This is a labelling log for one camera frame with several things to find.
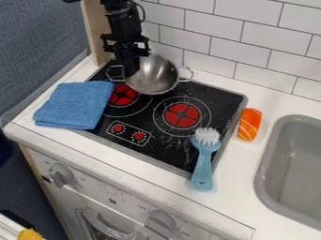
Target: gray sink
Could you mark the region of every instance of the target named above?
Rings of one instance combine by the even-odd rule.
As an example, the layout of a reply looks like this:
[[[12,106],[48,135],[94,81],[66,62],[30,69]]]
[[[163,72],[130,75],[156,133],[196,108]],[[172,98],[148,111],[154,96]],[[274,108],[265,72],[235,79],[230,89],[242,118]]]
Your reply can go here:
[[[277,121],[254,186],[270,210],[321,231],[321,121],[303,115]]]

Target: white subway tile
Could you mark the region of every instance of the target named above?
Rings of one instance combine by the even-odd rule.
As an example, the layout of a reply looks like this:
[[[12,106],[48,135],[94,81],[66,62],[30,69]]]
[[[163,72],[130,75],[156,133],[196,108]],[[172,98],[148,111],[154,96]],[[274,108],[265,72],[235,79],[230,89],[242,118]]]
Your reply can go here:
[[[211,36],[239,40],[242,21],[205,13],[187,11],[186,29]]]
[[[304,56],[273,51],[268,68],[321,81],[321,61]]]
[[[320,0],[280,0],[280,2],[300,4],[307,7],[321,8]]]
[[[213,37],[211,54],[233,61],[265,67],[270,50]]]
[[[185,51],[185,66],[198,68],[211,73],[232,78],[235,62],[208,56],[196,52]]]
[[[294,95],[321,101],[321,82],[298,78]]]
[[[214,0],[160,0],[161,4],[213,13]]]
[[[305,54],[310,34],[246,22],[242,41],[285,52]]]
[[[161,55],[163,58],[172,61],[177,66],[182,66],[183,50],[175,47],[159,44],[157,42],[150,42],[150,48],[153,53]]]
[[[321,34],[321,9],[285,4],[280,26]]]
[[[297,77],[259,67],[237,64],[237,80],[276,89],[285,93],[292,92],[296,78]]]
[[[313,36],[308,56],[321,59],[321,37]]]
[[[184,10],[147,2],[140,3],[145,9],[146,20],[168,26],[184,27]]]
[[[199,53],[209,52],[210,37],[171,27],[160,27],[160,42]]]
[[[215,13],[236,19],[277,25],[282,3],[257,0],[216,0]]]
[[[157,24],[144,22],[142,28],[144,36],[152,41],[159,41],[159,26]]]

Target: brush bristles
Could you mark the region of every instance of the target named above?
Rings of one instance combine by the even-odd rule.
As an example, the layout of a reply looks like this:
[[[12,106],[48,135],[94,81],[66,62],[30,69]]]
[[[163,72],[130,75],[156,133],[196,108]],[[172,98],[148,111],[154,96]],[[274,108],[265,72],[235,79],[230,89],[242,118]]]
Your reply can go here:
[[[213,127],[197,128],[195,131],[195,139],[203,145],[214,145],[218,142],[220,133]]]

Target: folded towel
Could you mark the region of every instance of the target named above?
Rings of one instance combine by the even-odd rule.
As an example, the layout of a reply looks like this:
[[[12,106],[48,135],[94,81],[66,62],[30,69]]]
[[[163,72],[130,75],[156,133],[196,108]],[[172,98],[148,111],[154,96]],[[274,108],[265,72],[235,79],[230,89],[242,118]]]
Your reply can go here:
[[[36,125],[93,129],[112,95],[112,82],[61,83],[34,114]]]

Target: dish brush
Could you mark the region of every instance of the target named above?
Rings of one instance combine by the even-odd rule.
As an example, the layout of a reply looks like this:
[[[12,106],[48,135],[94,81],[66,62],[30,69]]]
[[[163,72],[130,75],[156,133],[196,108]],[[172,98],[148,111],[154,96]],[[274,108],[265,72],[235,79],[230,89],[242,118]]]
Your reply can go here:
[[[213,173],[211,167],[212,153],[221,147],[220,133],[212,128],[197,128],[191,137],[191,143],[198,149],[199,156],[191,177],[192,186],[200,191],[213,189]]]

